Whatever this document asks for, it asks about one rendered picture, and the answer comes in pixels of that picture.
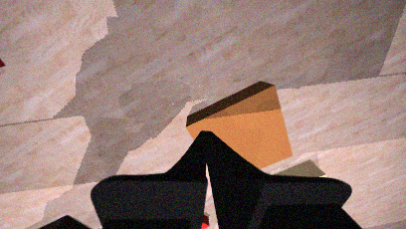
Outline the orange square block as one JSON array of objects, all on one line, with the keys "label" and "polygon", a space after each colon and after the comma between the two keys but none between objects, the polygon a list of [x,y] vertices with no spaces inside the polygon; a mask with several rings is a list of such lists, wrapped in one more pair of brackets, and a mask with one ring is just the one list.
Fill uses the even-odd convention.
[{"label": "orange square block", "polygon": [[186,128],[194,140],[212,131],[259,169],[293,156],[276,85],[263,81],[189,115]]}]

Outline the red square block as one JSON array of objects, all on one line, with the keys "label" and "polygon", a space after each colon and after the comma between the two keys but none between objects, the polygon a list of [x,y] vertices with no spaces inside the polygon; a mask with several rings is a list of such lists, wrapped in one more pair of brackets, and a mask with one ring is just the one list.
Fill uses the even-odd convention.
[{"label": "red square block", "polygon": [[209,217],[206,215],[203,215],[203,222],[202,222],[202,229],[208,228],[209,225]]},{"label": "red square block", "polygon": [[6,66],[3,62],[2,62],[2,60],[0,59],[0,68],[1,67],[4,67],[4,66]]}]

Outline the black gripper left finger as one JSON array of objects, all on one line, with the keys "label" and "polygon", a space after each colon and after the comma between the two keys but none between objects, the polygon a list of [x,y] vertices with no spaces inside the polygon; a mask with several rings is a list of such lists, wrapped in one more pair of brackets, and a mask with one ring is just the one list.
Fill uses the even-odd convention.
[{"label": "black gripper left finger", "polygon": [[117,174],[101,180],[91,191],[101,228],[109,219],[187,219],[190,229],[202,229],[207,145],[206,130],[201,130],[165,173]]}]

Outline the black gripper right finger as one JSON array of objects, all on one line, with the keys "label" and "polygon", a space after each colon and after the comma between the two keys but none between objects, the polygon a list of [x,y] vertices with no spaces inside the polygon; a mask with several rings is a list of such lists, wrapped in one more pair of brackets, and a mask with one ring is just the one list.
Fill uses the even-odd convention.
[{"label": "black gripper right finger", "polygon": [[258,229],[272,205],[339,204],[351,186],[329,177],[270,175],[243,158],[212,131],[207,167],[219,229]]}]

